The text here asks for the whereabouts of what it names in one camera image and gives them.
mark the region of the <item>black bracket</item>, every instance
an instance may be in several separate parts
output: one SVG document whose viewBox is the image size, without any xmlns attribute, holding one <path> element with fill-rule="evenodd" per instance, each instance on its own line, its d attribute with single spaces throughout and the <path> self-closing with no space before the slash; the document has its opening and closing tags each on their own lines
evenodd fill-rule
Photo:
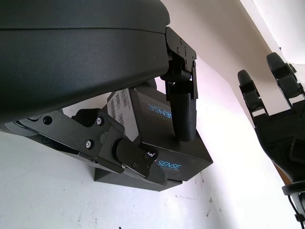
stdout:
<svg viewBox="0 0 305 229">
<path fill-rule="evenodd" d="M 180 141 L 193 141 L 196 135 L 196 52 L 170 27 L 166 28 L 169 69 L 165 80 L 166 100 L 171 103 L 173 128 Z"/>
<path fill-rule="evenodd" d="M 166 28 L 167 53 L 170 57 L 169 70 L 161 76 L 166 83 L 166 99 L 169 101 L 169 94 L 173 83 L 185 82 L 192 79 L 192 87 L 188 89 L 192 99 L 198 99 L 196 62 L 197 55 L 183 39 L 170 27 Z"/>
</svg>

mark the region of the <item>metal bracket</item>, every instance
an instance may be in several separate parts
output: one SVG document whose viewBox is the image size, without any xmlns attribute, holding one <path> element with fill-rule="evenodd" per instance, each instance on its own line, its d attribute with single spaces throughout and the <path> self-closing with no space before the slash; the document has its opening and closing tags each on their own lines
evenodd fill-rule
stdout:
<svg viewBox="0 0 305 229">
<path fill-rule="evenodd" d="M 198 99 L 197 77 L 196 77 L 196 52 L 183 39 L 178 36 L 170 27 L 166 28 L 167 52 L 170 57 L 169 70 L 161 76 L 166 83 L 166 99 L 169 101 L 169 94 L 173 83 L 184 82 L 192 79 L 192 99 Z"/>
</svg>

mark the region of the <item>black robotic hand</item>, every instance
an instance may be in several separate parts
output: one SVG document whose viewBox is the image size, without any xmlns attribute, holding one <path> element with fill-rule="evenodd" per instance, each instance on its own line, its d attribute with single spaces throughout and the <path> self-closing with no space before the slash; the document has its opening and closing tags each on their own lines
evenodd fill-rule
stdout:
<svg viewBox="0 0 305 229">
<path fill-rule="evenodd" d="M 277 53 L 267 55 L 269 68 L 283 93 L 289 110 L 268 115 L 262 99 L 245 70 L 238 73 L 238 80 L 245 103 L 255 125 L 258 140 L 270 157 L 289 177 L 292 184 L 284 186 L 283 192 L 295 210 L 295 217 L 304 228 L 305 221 L 305 100 L 303 86 L 297 82 L 295 68 L 280 58 Z M 296 103 L 292 98 L 302 96 Z"/>
</svg>

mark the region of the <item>white wall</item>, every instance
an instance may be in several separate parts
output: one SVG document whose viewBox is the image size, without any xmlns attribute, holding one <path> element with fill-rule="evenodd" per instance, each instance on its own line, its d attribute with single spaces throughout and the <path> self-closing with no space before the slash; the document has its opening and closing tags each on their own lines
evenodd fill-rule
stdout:
<svg viewBox="0 0 305 229">
<path fill-rule="evenodd" d="M 240 1 L 269 48 L 292 63 L 299 82 L 305 83 L 305 1 Z"/>
</svg>

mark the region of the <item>bolt head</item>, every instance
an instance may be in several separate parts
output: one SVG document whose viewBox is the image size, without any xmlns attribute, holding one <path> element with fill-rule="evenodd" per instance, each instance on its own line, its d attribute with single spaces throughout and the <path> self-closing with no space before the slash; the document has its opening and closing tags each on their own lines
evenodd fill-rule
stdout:
<svg viewBox="0 0 305 229">
<path fill-rule="evenodd" d="M 97 118 L 96 123 L 97 123 L 97 125 L 100 125 L 102 123 L 101 118 Z"/>
<path fill-rule="evenodd" d="M 91 147 L 91 141 L 86 142 L 86 148 L 89 149 Z"/>
</svg>

